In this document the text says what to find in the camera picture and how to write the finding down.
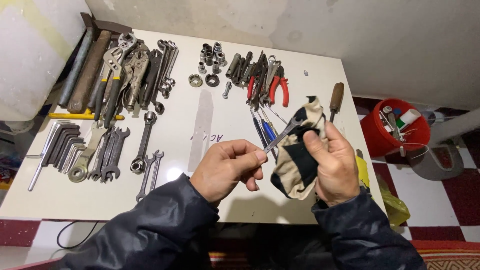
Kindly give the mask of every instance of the white table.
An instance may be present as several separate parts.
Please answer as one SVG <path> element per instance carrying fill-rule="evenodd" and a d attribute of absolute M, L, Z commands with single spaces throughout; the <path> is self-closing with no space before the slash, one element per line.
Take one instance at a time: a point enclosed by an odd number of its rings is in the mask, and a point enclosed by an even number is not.
<path fill-rule="evenodd" d="M 220 85 L 217 87 L 209 87 L 204 83 L 201 87 L 194 88 L 188 83 L 188 76 L 198 73 L 197 67 L 202 44 L 213 44 L 214 40 L 142 30 L 135 30 L 134 34 L 137 38 L 143 39 L 150 49 L 157 48 L 156 42 L 159 39 L 175 41 L 180 49 L 170 76 L 176 80 L 177 84 L 173 87 L 169 99 L 163 99 L 161 95 L 157 98 L 165 105 L 166 109 L 153 126 L 148 144 L 148 156 L 151 156 L 157 149 L 165 152 L 160 164 L 157 186 L 175 180 L 182 172 L 188 175 L 192 174 L 193 170 L 188 170 L 192 147 L 191 137 L 195 129 L 195 119 L 201 93 L 202 97 L 205 98 L 201 103 L 208 103 L 210 100 L 213 105 L 211 132 L 207 136 L 213 141 L 206 139 L 200 152 L 203 153 L 206 147 L 211 146 L 218 139 L 226 141 L 244 138 L 260 147 L 262 146 L 252 123 L 249 107 L 245 104 L 247 99 L 246 89 L 234 86 L 228 99 L 222 98 L 225 84 L 228 81 L 225 77 L 228 64 L 222 68 L 222 73 L 219 74 Z M 326 108 L 325 114 L 328 118 L 330 116 L 328 107 L 333 86 L 338 82 L 345 84 L 342 108 L 335 117 L 334 124 L 354 149 L 360 149 L 363 152 L 364 159 L 368 164 L 372 195 L 384 210 L 342 61 L 340 59 L 228 42 L 222 42 L 222 47 L 229 62 L 235 53 L 238 52 L 245 56 L 248 51 L 253 52 L 253 60 L 256 61 L 261 50 L 264 50 L 267 55 L 276 55 L 277 59 L 282 61 L 285 68 L 285 77 L 288 78 L 290 103 L 288 108 L 282 107 L 282 91 L 279 86 L 276 93 L 276 104 L 272 108 L 284 119 L 289 119 L 298 108 L 307 102 L 306 96 L 311 95 L 317 95 L 320 98 L 321 104 Z M 307 71 L 309 75 L 305 76 L 304 71 Z M 207 67 L 207 73 L 211 73 L 211 67 Z M 66 110 L 54 105 L 50 112 L 66 112 Z M 140 190 L 143 175 L 132 173 L 129 167 L 140 144 L 144 129 L 144 113 L 145 111 L 139 109 L 136 109 L 133 113 L 123 110 L 122 115 L 125 115 L 126 119 L 116 123 L 116 126 L 122 129 L 129 127 L 131 131 L 130 136 L 125 140 L 121 154 L 119 162 L 121 175 L 118 179 L 106 184 L 101 184 L 99 181 L 93 182 L 92 180 L 73 183 L 69 181 L 67 175 L 58 173 L 52 165 L 49 165 L 43 168 L 35 188 L 32 192 L 29 192 L 27 187 L 39 160 L 25 159 L 0 208 L 0 216 L 106 221 L 121 212 L 132 209 L 136 204 L 135 196 Z M 266 113 L 276 129 L 279 132 L 283 130 L 285 124 L 270 111 L 266 110 Z M 54 121 L 50 118 L 45 119 L 28 154 L 41 152 Z M 88 142 L 92 121 L 73 120 L 72 122 L 81 126 L 82 136 Z M 220 221 L 316 223 L 310 212 L 310 208 L 314 204 L 313 192 L 303 201 L 287 199 L 270 183 L 270 174 L 275 166 L 271 153 L 269 159 L 270 161 L 263 165 L 265 178 L 258 182 L 260 191 L 250 192 L 245 185 L 239 184 L 220 204 Z"/>

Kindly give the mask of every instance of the white container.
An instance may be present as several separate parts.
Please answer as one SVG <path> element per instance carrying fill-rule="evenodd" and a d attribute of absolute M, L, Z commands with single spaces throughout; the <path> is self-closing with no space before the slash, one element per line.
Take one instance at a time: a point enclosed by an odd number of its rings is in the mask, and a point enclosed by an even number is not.
<path fill-rule="evenodd" d="M 0 120 L 28 121 L 42 108 L 83 35 L 84 0 L 9 1 L 0 10 Z"/>

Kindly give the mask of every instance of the jacket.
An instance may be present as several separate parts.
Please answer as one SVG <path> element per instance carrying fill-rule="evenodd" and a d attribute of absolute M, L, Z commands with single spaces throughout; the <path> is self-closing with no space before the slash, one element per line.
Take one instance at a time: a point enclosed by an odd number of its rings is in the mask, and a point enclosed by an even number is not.
<path fill-rule="evenodd" d="M 357 197 L 331 208 L 322 209 L 317 203 L 312 212 L 320 224 L 318 230 L 325 231 L 331 240 L 328 251 L 331 255 L 317 256 L 333 258 L 336 267 L 323 264 L 326 269 L 426 269 L 415 248 L 390 229 L 387 216 L 363 188 Z M 72 270 L 203 269 L 200 265 L 179 265 L 193 263 L 188 259 L 192 257 L 182 257 L 182 253 L 205 227 L 218 220 L 217 213 L 218 209 L 196 191 L 188 176 L 182 174 L 177 180 L 150 192 L 132 210 L 108 221 L 75 252 L 66 254 L 56 267 Z M 315 269 L 324 268 L 317 265 Z"/>

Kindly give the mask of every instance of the pliers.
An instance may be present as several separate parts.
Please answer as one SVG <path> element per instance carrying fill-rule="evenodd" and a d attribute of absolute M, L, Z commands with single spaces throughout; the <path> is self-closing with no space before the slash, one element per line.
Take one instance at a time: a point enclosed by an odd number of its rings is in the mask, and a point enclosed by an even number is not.
<path fill-rule="evenodd" d="M 273 82 L 270 85 L 270 91 L 269 91 L 269 98 L 271 101 L 271 104 L 275 104 L 275 91 L 276 88 L 278 87 L 278 82 L 280 82 L 280 85 L 282 86 L 282 91 L 283 91 L 283 107 L 288 107 L 288 85 L 287 85 L 288 79 L 285 78 L 285 72 L 283 70 L 283 66 L 279 66 L 278 69 L 276 70 L 275 76 L 273 77 Z"/>

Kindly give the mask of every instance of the white wall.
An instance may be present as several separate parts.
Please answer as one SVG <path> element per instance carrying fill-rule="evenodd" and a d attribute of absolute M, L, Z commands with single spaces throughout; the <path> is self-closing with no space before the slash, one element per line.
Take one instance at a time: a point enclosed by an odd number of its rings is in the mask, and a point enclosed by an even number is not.
<path fill-rule="evenodd" d="M 341 58 L 357 96 L 480 107 L 478 0 L 86 2 L 137 29 Z"/>

